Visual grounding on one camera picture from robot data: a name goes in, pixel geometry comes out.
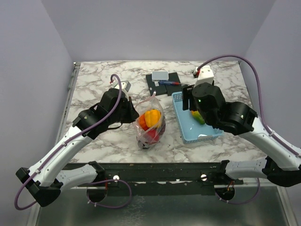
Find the green leafy vegetable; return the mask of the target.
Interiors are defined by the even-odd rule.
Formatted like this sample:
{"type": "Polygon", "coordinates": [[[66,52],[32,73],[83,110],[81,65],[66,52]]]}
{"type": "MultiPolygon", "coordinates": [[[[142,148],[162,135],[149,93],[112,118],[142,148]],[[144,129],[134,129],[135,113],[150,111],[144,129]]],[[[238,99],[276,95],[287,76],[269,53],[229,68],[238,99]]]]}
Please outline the green leafy vegetable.
{"type": "Polygon", "coordinates": [[[206,122],[198,111],[191,111],[191,115],[200,125],[204,125],[206,122]]]}

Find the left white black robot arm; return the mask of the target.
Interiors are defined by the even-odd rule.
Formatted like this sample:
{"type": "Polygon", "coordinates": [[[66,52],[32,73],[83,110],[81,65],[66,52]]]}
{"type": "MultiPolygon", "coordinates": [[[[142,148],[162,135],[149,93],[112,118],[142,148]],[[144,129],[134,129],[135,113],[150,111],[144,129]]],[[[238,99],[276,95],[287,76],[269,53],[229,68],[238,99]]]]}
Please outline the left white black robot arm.
{"type": "Polygon", "coordinates": [[[65,190],[83,184],[100,185],[105,170],[91,161],[82,167],[64,170],[67,163],[82,148],[114,123],[132,123],[139,117],[132,99],[125,92],[110,88],[101,101],[81,111],[63,138],[36,164],[20,168],[16,176],[41,207],[53,203],[65,190]]]}

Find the clear pink zip top bag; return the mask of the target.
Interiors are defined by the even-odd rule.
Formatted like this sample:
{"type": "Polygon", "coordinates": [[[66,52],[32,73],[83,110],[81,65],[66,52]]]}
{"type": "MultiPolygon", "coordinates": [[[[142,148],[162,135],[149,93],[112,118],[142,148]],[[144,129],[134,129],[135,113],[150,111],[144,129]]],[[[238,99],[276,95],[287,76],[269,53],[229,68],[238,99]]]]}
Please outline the clear pink zip top bag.
{"type": "Polygon", "coordinates": [[[156,93],[135,106],[139,117],[133,122],[136,140],[139,148],[150,149],[156,145],[166,129],[163,108],[156,97],[156,93]]]}

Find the yellow bell pepper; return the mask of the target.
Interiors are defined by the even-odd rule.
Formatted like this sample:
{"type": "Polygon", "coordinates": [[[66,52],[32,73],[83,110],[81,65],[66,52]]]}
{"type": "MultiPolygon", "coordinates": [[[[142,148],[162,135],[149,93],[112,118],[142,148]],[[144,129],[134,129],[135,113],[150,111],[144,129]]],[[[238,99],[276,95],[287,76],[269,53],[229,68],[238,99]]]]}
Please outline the yellow bell pepper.
{"type": "Polygon", "coordinates": [[[157,109],[152,109],[146,111],[145,113],[145,121],[149,128],[155,127],[158,128],[161,125],[160,118],[161,112],[157,109]]]}

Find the red apple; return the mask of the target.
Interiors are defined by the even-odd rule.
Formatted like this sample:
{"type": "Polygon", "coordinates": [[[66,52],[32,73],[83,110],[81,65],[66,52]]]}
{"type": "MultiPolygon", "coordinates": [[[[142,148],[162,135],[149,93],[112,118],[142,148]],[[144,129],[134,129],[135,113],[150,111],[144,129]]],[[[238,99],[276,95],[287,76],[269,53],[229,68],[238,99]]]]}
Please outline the red apple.
{"type": "Polygon", "coordinates": [[[155,144],[160,140],[160,135],[155,129],[151,129],[144,134],[145,142],[148,144],[155,144]]]}

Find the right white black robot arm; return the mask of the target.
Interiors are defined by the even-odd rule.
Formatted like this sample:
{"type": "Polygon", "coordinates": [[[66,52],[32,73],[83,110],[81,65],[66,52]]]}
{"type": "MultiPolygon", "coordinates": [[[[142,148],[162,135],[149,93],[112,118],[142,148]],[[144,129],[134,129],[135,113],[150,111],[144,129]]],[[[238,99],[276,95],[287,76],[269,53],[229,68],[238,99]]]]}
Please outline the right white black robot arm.
{"type": "Polygon", "coordinates": [[[220,88],[207,82],[183,86],[182,103],[183,110],[197,110],[207,125],[239,136],[267,155],[257,161],[227,161],[225,168],[216,172],[219,183],[266,178],[275,185],[291,187],[301,182],[301,150],[264,125],[248,105],[225,101],[220,88]]]}

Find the blue plastic basket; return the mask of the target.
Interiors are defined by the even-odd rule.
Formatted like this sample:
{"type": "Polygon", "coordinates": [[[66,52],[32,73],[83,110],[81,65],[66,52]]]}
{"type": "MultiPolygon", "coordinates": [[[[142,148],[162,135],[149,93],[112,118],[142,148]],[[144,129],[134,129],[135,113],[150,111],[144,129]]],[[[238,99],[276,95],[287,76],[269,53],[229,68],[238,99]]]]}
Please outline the blue plastic basket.
{"type": "Polygon", "coordinates": [[[181,138],[184,144],[213,140],[224,134],[220,129],[214,129],[207,124],[201,125],[195,120],[190,110],[183,110],[182,92],[174,92],[172,101],[181,138]]]}

